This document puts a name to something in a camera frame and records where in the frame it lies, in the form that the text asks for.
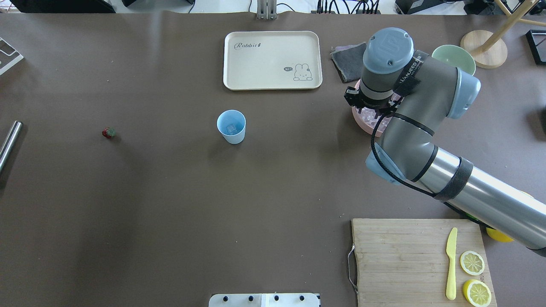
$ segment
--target lemon slice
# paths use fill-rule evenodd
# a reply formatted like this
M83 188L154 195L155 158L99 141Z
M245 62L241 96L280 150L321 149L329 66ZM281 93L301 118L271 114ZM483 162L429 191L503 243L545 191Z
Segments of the lemon slice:
M466 251L461 255L461 267L470 275L479 275L485 269L485 261L475 251Z
M486 307L491 303L489 287L477 279L467 280L462 286L462 292L472 306Z

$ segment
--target black strap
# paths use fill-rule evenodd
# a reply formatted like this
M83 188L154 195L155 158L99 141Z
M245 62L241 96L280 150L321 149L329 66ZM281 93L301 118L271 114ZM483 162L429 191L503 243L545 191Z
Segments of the black strap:
M396 113L393 115L394 117L398 117L400 118L401 120L403 121L407 121L408 123L416 126L417 128L421 129L421 130L424 130L426 133L430 134L430 136L432 137L434 135L434 131L432 131L431 128L423 125L422 123L414 120L414 119L411 119L409 117L407 117L406 115L403 115L403 114L400 114L400 113Z
M394 92L401 97L407 96L419 83L420 80L415 78L417 72L425 62L429 55L421 50L416 50L412 60L409 61L402 69L397 81L394 83Z
M436 158L436 154L438 153L438 146L434 145L434 150L432 151L432 155L430 155L429 160L426 162L425 167L421 170L421 172L413 178L411 181L417 182L417 180L421 179L423 175L426 173L427 170L429 170L429 167L432 165L432 162Z
M472 174L474 164L463 157L459 157L459 160L459 167L455 171L455 174L447 185L434 196L434 199L441 202L447 202L448 200L455 198L466 186L466 183Z

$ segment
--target wooden cutting board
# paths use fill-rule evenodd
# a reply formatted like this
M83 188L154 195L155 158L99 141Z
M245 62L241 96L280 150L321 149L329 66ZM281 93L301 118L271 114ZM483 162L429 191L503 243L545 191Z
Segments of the wooden cutting board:
M446 298L449 258L446 243L457 227L455 275L457 296ZM480 227L468 220L353 219L353 240L358 269L358 306L465 306L471 307L462 285L482 280L491 290L489 306L496 307ZM485 260L481 275L465 273L459 264L467 250Z

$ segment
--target black device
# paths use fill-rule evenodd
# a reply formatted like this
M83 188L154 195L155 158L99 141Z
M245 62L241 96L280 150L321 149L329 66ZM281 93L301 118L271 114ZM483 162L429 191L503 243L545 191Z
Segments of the black device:
M413 14L424 9L445 3L441 0L396 0L396 10L400 14Z
M510 11L513 10L508 6L506 0L501 0L502 4ZM504 15L505 13L498 7L494 0L474 0L471 3L465 4L464 8L468 15Z
M22 13L115 13L103 0L11 0Z
M121 0L121 2L123 2L123 5L125 5L125 7L128 7L129 5L133 4L136 0ZM189 4L193 4L195 3L195 0L186 0Z
M546 0L538 0L538 3L535 4L535 6L531 8L531 10L529 10L529 15L540 14L544 9L546 9Z

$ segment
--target green bowl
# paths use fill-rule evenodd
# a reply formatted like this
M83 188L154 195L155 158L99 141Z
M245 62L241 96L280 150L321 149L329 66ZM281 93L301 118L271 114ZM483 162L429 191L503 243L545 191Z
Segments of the green bowl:
M474 75L476 63L472 56L463 48L455 45L442 45L432 53L432 57L453 67L459 67L464 72Z

